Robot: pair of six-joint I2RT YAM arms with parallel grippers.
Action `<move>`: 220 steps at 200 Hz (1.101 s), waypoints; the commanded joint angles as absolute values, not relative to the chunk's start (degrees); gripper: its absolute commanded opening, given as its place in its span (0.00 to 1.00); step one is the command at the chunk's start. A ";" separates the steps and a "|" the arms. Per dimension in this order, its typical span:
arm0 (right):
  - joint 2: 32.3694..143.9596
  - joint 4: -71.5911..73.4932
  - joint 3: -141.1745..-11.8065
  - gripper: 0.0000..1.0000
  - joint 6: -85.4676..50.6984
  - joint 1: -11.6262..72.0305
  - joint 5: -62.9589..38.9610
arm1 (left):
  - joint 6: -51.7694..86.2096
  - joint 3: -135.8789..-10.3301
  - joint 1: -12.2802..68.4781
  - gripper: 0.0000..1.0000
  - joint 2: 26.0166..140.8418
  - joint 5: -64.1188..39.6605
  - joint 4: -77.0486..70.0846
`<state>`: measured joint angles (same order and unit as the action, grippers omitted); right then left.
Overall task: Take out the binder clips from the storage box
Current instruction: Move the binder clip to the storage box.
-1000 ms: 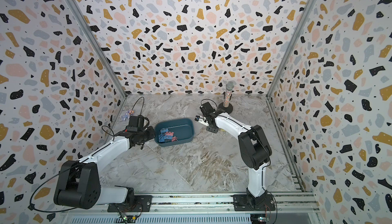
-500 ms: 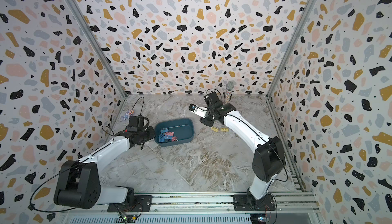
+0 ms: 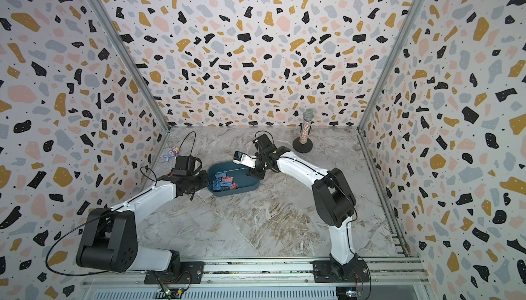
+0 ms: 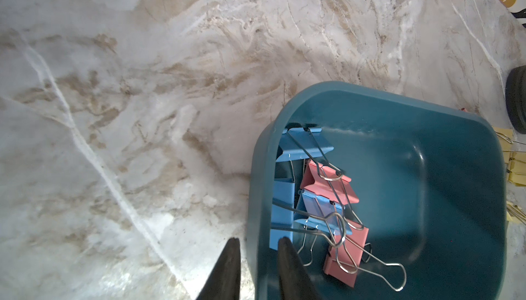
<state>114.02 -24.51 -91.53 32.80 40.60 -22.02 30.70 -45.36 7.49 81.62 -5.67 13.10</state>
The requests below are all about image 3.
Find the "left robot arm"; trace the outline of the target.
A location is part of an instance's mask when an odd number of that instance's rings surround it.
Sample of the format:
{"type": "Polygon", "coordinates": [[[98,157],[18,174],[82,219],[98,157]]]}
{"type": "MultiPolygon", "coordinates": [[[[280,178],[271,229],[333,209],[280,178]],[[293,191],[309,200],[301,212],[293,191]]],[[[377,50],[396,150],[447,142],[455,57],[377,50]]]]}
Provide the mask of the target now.
{"type": "Polygon", "coordinates": [[[150,187],[111,208],[94,209],[78,227],[82,235],[75,262],[89,275],[146,271],[176,281],[184,274],[178,252],[139,245],[137,228],[164,204],[183,195],[194,197],[208,186],[208,174],[192,153],[178,154],[167,174],[158,176],[150,167],[140,171],[152,181],[150,187]]]}

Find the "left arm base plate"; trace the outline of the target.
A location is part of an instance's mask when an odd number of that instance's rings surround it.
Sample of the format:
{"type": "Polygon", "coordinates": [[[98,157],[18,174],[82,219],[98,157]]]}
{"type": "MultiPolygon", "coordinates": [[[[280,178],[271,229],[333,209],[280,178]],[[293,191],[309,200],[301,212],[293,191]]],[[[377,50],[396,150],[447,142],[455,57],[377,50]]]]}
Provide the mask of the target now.
{"type": "Polygon", "coordinates": [[[200,284],[204,273],[205,262],[183,261],[171,264],[165,271],[148,271],[144,284],[200,284]]]}

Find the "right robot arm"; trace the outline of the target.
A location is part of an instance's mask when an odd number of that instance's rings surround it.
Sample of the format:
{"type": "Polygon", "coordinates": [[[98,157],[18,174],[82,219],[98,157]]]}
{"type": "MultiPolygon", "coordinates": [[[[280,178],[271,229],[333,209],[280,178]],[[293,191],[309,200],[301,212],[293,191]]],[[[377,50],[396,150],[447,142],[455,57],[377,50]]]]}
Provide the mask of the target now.
{"type": "Polygon", "coordinates": [[[329,226],[330,259],[313,263],[318,283],[371,280],[366,262],[354,246],[351,226],[356,212],[356,198],[338,168],[327,170],[309,163],[291,149],[277,147],[266,134],[253,140],[254,155],[235,152],[233,161],[249,169],[248,175],[259,180],[272,170],[286,174],[307,186],[313,195],[316,212],[329,226]]]}

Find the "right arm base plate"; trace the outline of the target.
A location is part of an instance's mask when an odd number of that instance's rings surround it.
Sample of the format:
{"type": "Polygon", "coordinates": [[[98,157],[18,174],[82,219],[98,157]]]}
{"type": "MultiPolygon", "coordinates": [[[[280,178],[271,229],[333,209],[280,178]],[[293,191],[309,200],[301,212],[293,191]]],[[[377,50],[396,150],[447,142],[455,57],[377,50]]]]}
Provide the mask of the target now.
{"type": "Polygon", "coordinates": [[[370,282],[371,275],[363,260],[345,265],[333,260],[316,260],[312,263],[316,283],[354,283],[370,282]]]}

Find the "teal plastic storage box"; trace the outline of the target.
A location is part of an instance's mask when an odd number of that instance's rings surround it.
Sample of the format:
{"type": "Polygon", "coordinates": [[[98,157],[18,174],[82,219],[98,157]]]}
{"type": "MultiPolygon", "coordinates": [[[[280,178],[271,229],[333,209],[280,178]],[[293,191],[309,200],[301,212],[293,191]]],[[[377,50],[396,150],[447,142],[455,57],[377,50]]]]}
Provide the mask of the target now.
{"type": "Polygon", "coordinates": [[[259,179],[249,176],[249,168],[233,162],[222,162],[208,169],[208,190],[217,197],[255,191],[259,179]]]}

